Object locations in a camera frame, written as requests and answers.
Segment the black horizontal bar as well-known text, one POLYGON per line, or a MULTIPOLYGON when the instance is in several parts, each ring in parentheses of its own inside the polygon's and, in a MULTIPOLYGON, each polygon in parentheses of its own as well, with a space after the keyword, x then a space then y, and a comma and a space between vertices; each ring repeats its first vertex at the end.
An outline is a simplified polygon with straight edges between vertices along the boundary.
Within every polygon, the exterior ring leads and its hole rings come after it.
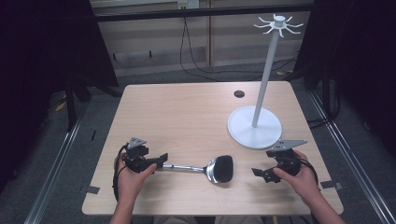
POLYGON ((154 20, 154 19, 173 19, 188 17, 206 17, 206 16, 228 16, 260 13, 277 13, 277 12, 300 12, 310 11, 314 3, 309 4, 291 4, 291 5, 274 5, 274 6, 257 6, 257 7, 214 7, 200 9, 175 9, 164 11, 148 12, 131 12, 131 13, 105 13, 96 14, 91 17, 92 21, 136 21, 136 20, 154 20))

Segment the person's left hand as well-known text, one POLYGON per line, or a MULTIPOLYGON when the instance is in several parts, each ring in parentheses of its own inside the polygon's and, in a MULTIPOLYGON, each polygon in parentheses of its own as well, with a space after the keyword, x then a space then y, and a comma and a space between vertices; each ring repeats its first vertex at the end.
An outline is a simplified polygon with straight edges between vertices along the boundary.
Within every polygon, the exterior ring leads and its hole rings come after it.
POLYGON ((122 152, 118 158, 118 166, 116 170, 117 188, 118 188, 118 204, 132 204, 135 202, 138 194, 144 186, 145 180, 152 175, 156 168, 156 164, 151 164, 145 171, 136 173, 131 171, 124 163, 126 153, 122 152))

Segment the dark curtain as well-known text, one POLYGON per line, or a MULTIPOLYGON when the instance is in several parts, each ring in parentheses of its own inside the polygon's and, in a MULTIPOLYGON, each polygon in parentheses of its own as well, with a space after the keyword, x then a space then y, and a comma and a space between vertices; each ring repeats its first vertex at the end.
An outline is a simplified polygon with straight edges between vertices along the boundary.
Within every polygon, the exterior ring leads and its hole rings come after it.
POLYGON ((90 0, 0 0, 0 193, 33 147, 50 97, 119 85, 90 0))
POLYGON ((396 157, 396 0, 314 0, 295 74, 334 78, 396 157))

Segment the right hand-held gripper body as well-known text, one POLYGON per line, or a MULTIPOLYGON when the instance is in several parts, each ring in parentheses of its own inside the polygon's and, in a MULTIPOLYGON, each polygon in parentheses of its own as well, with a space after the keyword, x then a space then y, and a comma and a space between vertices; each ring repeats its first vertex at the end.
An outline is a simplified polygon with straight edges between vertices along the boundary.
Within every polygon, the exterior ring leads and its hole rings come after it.
POLYGON ((301 168, 301 162, 294 148, 306 144, 306 140, 278 140, 266 151, 269 158, 274 158, 277 167, 289 175, 297 175, 301 168))

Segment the white hook stand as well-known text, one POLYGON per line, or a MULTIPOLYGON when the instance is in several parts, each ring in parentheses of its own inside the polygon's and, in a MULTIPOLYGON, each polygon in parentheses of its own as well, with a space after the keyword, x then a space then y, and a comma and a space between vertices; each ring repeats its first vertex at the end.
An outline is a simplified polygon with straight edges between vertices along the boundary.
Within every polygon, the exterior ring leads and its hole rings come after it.
POLYGON ((228 117, 227 129, 231 138, 239 145, 249 149, 266 149, 274 145, 281 137, 282 125, 279 118, 270 110, 263 107, 264 96, 267 90, 269 76, 272 71, 276 49, 283 32, 287 31, 293 35, 300 32, 292 31, 292 28, 303 26, 300 24, 289 24, 288 19, 282 15, 273 15, 271 21, 259 18, 261 24, 255 24, 256 28, 267 28, 264 35, 271 35, 267 50, 265 65, 262 72, 262 81, 255 105, 241 106, 235 109, 228 117))

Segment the person's right hand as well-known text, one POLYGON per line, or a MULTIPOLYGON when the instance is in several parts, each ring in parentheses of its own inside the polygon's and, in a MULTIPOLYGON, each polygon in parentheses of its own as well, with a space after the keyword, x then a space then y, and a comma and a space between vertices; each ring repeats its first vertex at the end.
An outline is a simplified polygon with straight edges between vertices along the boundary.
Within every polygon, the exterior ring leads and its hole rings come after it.
POLYGON ((297 175, 290 175, 280 168, 274 168, 273 171, 292 186, 306 205, 311 205, 321 197, 315 175, 306 165, 301 166, 297 175))

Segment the metal ladle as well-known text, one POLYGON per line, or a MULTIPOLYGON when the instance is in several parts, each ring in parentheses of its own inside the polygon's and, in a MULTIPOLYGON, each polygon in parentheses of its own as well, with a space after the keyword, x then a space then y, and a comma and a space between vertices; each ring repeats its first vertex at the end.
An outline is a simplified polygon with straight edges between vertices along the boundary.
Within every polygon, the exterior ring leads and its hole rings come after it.
POLYGON ((163 170, 200 173, 204 174, 213 184, 224 184, 233 179, 233 157, 230 155, 216 157, 209 161, 205 167, 165 164, 163 170))

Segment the metal floor rail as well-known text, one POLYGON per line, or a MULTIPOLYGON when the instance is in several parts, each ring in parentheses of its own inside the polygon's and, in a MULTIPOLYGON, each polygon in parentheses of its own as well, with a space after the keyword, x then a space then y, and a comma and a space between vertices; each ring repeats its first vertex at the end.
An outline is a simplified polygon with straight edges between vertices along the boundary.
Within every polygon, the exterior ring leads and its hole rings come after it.
POLYGON ((352 151, 349 143, 339 130, 337 124, 331 120, 325 113, 322 101, 315 92, 309 92, 309 96, 320 117, 325 120, 324 124, 341 154, 343 155, 346 163, 348 164, 352 174, 355 176, 357 182, 361 186, 366 198, 374 208, 377 216, 379 217, 382 224, 396 224, 396 216, 390 211, 390 207, 386 200, 379 193, 374 183, 364 171, 358 158, 352 151))
POLYGON ((67 132, 61 148, 55 158, 55 161, 49 170, 46 181, 44 182, 41 190, 39 191, 39 194, 36 197, 35 202, 23 224, 40 224, 40 221, 48 206, 54 188, 59 180, 61 171, 64 168, 64 163, 68 157, 69 151, 74 145, 75 139, 80 129, 81 122, 86 115, 88 106, 89 103, 82 104, 81 109, 79 110, 77 121, 72 126, 71 130, 67 132))

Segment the black metal stand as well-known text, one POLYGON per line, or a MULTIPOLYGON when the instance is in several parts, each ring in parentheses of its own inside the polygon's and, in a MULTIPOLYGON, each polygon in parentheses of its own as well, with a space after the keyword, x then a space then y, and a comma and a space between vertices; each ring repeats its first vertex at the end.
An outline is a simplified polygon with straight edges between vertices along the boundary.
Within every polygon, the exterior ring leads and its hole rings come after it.
POLYGON ((77 96, 81 102, 89 102, 92 98, 92 95, 88 90, 88 87, 95 87, 96 89, 103 91, 113 97, 121 97, 120 92, 112 90, 110 87, 100 83, 97 80, 94 80, 93 78, 81 76, 68 77, 65 82, 64 91, 68 115, 67 131, 69 132, 73 130, 78 122, 74 96, 77 96))

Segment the white wall socket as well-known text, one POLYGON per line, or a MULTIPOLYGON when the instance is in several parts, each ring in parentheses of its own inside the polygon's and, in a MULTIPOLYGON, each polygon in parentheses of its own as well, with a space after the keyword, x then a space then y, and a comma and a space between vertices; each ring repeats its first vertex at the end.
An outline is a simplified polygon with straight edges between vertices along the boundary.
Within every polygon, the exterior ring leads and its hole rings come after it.
POLYGON ((178 9, 197 9, 199 7, 199 0, 177 0, 178 9))

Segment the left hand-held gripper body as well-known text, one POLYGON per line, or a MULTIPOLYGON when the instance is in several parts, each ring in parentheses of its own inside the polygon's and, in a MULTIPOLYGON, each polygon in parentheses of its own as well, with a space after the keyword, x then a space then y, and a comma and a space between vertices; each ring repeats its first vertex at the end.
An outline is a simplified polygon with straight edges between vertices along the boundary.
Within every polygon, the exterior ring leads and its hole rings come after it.
POLYGON ((124 159, 127 167, 135 173, 145 171, 151 164, 162 163, 159 158, 147 159, 149 148, 145 146, 146 141, 132 137, 126 145, 126 157, 124 159))

